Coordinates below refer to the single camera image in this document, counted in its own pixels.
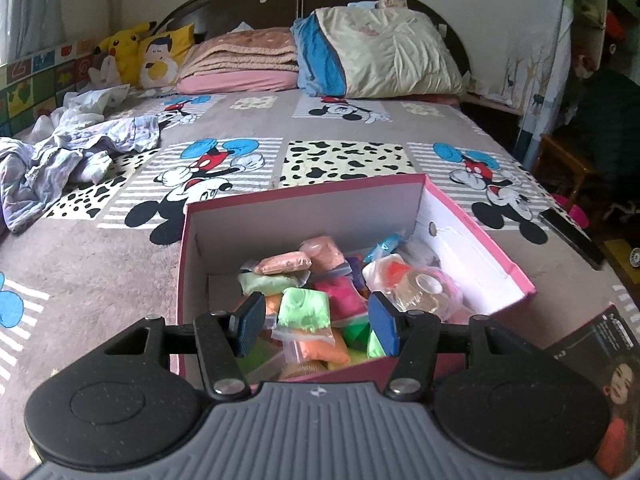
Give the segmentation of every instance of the wooden stool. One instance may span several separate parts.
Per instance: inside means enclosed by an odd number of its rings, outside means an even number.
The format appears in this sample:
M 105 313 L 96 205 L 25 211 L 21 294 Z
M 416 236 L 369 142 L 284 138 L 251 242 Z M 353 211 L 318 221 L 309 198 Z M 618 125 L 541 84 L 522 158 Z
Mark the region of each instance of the wooden stool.
M 538 150 L 538 158 L 533 164 L 531 173 L 536 176 L 536 172 L 540 168 L 540 161 L 545 153 L 550 153 L 558 158 L 569 170 L 575 175 L 574 188 L 569 195 L 568 200 L 562 208 L 569 212 L 578 199 L 578 193 L 584 181 L 588 176 L 599 175 L 598 170 L 591 161 L 581 153 L 580 148 L 576 145 L 572 136 L 542 136 L 540 139 L 540 149 Z

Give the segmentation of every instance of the folded brown blanket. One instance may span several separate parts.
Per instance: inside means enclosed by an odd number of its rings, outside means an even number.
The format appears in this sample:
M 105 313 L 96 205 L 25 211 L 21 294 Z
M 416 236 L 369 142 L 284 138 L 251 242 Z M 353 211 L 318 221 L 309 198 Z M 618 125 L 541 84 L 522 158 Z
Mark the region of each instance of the folded brown blanket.
M 189 51 L 178 79 L 209 70 L 289 70 L 296 72 L 296 43 L 286 27 L 230 32 Z

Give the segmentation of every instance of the gray curtain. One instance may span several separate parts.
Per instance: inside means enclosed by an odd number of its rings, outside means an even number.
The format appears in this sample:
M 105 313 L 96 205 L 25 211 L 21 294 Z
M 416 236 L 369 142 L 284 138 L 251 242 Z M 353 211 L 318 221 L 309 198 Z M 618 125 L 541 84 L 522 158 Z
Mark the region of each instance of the gray curtain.
M 6 1 L 4 22 L 0 18 L 2 62 L 32 54 L 65 41 L 60 0 Z

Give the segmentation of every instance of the curtain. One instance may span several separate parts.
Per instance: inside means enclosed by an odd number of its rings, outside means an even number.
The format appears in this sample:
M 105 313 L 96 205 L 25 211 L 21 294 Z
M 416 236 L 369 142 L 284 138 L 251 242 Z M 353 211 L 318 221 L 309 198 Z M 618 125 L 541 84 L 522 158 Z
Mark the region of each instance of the curtain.
M 60 0 L 1 0 L 6 3 L 0 18 L 2 62 L 26 56 L 65 40 Z
M 574 0 L 515 0 L 502 96 L 523 113 L 514 156 L 530 168 L 553 131 L 571 66 Z

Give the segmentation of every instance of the metal screw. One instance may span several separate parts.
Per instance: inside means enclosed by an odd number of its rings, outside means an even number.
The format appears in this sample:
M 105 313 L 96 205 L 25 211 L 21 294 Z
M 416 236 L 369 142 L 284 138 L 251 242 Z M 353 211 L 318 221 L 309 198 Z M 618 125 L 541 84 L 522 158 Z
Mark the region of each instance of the metal screw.
M 219 395 L 235 395 L 244 390 L 244 383 L 240 379 L 220 379 L 213 385 Z
M 414 394 L 420 389 L 420 383 L 415 379 L 402 377 L 391 381 L 389 388 L 395 394 Z

